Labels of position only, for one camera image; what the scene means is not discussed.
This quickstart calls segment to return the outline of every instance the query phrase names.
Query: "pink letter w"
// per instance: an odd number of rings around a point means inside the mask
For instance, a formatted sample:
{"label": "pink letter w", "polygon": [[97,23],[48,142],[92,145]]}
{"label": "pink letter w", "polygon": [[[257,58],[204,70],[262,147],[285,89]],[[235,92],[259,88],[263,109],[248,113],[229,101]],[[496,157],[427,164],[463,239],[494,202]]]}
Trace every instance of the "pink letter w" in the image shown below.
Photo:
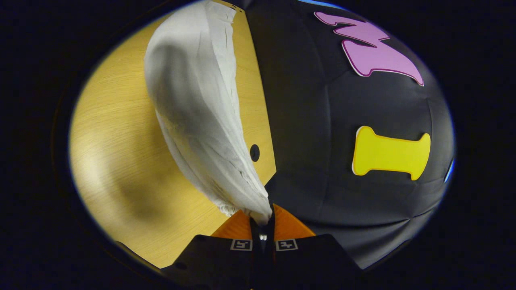
{"label": "pink letter w", "polygon": [[406,56],[381,42],[389,36],[369,22],[349,18],[314,13],[322,22],[335,26],[337,23],[351,24],[334,30],[338,35],[347,36],[366,42],[373,47],[359,45],[351,40],[343,40],[342,48],[353,69],[361,76],[370,76],[373,71],[395,72],[409,76],[424,85],[416,66]]}

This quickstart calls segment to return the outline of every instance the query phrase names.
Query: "white cloth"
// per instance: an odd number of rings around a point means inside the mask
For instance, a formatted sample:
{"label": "white cloth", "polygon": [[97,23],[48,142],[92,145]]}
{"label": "white cloth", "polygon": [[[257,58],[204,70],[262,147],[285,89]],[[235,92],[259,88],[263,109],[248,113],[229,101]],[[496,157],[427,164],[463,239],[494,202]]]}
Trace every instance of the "white cloth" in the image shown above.
{"label": "white cloth", "polygon": [[244,141],[231,23],[235,10],[201,1],[158,27],[144,58],[149,96],[178,167],[223,213],[258,224],[272,210]]}

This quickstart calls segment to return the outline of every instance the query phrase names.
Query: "light wood grain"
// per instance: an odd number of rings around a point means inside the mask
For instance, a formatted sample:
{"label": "light wood grain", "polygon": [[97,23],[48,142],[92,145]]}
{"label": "light wood grain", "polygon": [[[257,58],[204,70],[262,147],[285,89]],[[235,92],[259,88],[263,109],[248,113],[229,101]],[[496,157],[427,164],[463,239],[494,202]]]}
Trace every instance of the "light wood grain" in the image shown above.
{"label": "light wood grain", "polygon": [[[247,19],[236,10],[233,41],[244,138],[249,149],[260,147],[254,165],[265,184],[276,172],[269,121]],[[172,264],[196,234],[211,235],[227,220],[180,172],[147,96],[143,56],[169,16],[133,34],[100,63],[85,83],[70,132],[75,184],[92,218],[159,268]]]}

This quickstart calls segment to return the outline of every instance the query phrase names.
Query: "wooden surface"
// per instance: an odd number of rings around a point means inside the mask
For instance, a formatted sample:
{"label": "wooden surface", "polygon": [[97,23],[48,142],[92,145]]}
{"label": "wooden surface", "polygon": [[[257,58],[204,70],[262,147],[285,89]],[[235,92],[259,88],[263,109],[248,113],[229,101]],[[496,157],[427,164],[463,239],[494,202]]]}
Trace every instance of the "wooden surface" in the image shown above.
{"label": "wooden surface", "polygon": [[[248,149],[260,147],[254,165],[265,184],[276,172],[265,98],[247,19],[236,11],[244,137]],[[195,235],[211,235],[227,220],[178,169],[147,96],[143,56],[169,16],[136,32],[102,61],[80,95],[70,137],[75,183],[91,216],[112,239],[159,268],[172,264]]]}

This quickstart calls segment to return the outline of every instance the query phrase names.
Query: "crumpled fabric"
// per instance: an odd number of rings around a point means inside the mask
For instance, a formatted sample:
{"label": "crumpled fabric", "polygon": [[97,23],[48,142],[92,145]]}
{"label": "crumpled fabric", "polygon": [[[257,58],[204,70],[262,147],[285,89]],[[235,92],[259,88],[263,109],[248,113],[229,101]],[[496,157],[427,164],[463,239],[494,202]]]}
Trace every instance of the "crumpled fabric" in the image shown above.
{"label": "crumpled fabric", "polygon": [[153,34],[144,72],[163,136],[184,176],[224,214],[242,210],[265,225],[272,210],[239,112],[235,13],[212,1],[176,11]]}

